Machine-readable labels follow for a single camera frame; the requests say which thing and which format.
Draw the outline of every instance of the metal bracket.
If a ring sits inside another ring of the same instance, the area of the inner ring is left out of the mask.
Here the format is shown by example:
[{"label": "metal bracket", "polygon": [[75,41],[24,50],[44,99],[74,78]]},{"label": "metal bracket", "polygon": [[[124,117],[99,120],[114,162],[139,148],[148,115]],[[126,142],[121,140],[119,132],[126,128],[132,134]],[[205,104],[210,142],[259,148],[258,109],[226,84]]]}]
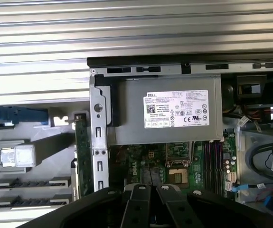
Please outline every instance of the metal bracket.
[{"label": "metal bracket", "polygon": [[107,148],[106,97],[95,87],[95,70],[90,75],[91,142],[94,191],[109,187],[109,165]]}]

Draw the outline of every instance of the screw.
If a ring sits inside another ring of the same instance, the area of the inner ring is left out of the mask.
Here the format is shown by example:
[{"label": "screw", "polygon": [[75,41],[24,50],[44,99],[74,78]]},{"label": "screw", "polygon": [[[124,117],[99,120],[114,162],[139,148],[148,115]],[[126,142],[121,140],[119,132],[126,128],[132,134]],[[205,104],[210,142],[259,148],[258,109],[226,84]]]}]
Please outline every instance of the screw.
[{"label": "screw", "polygon": [[163,185],[163,186],[161,187],[161,189],[163,189],[163,190],[168,190],[168,189],[169,189],[169,186]]},{"label": "screw", "polygon": [[200,196],[200,195],[202,195],[202,192],[199,190],[195,190],[195,191],[193,191],[193,194]]}]

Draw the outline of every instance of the corrugated metal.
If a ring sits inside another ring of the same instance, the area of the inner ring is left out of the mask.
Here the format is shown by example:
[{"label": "corrugated metal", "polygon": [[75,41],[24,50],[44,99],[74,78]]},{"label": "corrugated metal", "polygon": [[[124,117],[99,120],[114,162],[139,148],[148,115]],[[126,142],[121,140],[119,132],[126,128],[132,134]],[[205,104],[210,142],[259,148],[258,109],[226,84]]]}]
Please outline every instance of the corrugated metal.
[{"label": "corrugated metal", "polygon": [[0,104],[87,99],[87,57],[241,50],[273,50],[273,1],[0,0]]}]

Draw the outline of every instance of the motherboard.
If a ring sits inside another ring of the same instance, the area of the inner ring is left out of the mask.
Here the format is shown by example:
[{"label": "motherboard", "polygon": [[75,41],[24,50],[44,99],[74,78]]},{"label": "motherboard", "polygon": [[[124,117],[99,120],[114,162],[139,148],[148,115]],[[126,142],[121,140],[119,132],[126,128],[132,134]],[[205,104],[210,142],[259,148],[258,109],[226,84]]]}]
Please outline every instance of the motherboard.
[{"label": "motherboard", "polygon": [[124,184],[162,183],[180,187],[182,193],[207,189],[234,198],[237,181],[234,132],[224,132],[224,142],[177,142],[112,146],[111,162],[126,172]]}]

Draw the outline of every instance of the wire bundle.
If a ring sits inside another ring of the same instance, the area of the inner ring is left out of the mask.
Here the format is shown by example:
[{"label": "wire bundle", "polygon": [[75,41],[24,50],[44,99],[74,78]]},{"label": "wire bundle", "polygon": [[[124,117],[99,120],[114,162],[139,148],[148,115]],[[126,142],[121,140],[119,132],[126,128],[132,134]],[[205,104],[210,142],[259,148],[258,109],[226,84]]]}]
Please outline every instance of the wire bundle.
[{"label": "wire bundle", "polygon": [[273,109],[247,110],[245,106],[238,106],[231,110],[223,111],[224,117],[240,119],[243,116],[246,116],[251,122],[257,122],[258,124],[269,124],[273,126],[271,114],[273,114]]},{"label": "wire bundle", "polygon": [[[256,172],[257,174],[259,174],[262,177],[268,178],[270,180],[273,180],[273,175],[270,175],[268,173],[266,173],[265,171],[259,170],[255,164],[254,164],[254,156],[263,153],[263,152],[267,152],[267,151],[272,151],[271,154],[273,155],[273,143],[269,143],[269,144],[260,144],[256,147],[252,147],[250,148],[250,150],[246,153],[246,164],[248,165],[248,167],[253,170],[254,172]],[[268,156],[267,160],[265,161],[265,165],[267,167],[267,161],[269,159],[271,155]]]}]

